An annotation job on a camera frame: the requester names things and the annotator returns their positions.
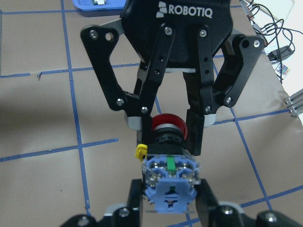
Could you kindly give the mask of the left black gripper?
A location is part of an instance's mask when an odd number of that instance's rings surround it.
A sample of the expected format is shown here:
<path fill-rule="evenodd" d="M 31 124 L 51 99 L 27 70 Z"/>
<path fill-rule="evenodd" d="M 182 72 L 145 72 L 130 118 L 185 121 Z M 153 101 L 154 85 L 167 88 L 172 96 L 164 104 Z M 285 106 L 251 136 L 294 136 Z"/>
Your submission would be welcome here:
<path fill-rule="evenodd" d="M 151 141 L 151 111 L 167 66 L 198 66 L 194 73 L 184 74 L 190 154 L 201 154 L 204 127 L 207 121 L 214 123 L 217 110 L 237 103 L 264 41 L 232 31 L 230 4 L 229 0 L 128 0 L 122 24 L 82 29 L 81 40 L 110 109 L 124 110 L 128 127 L 141 132 L 142 143 Z M 141 59 L 133 93 L 120 87 L 110 63 L 122 34 Z M 213 56 L 219 49 L 224 62 L 214 76 Z"/>

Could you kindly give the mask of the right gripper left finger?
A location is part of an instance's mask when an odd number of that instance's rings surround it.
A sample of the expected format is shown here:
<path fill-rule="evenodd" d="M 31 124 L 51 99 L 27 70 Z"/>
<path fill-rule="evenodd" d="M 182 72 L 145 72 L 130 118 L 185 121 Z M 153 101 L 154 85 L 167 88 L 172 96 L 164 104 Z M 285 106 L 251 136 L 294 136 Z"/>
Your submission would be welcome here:
<path fill-rule="evenodd" d="M 142 180 L 133 179 L 126 203 L 115 203 L 106 208 L 105 227 L 141 227 L 143 216 Z"/>

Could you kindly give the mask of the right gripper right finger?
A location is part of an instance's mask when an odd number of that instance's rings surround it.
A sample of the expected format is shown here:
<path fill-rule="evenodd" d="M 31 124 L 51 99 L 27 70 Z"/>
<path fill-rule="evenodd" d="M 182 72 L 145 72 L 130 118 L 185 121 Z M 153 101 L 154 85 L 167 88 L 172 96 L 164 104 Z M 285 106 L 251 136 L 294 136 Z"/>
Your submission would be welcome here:
<path fill-rule="evenodd" d="M 206 179 L 201 179 L 195 190 L 196 211 L 203 227 L 245 226 L 243 209 L 234 202 L 219 202 Z"/>

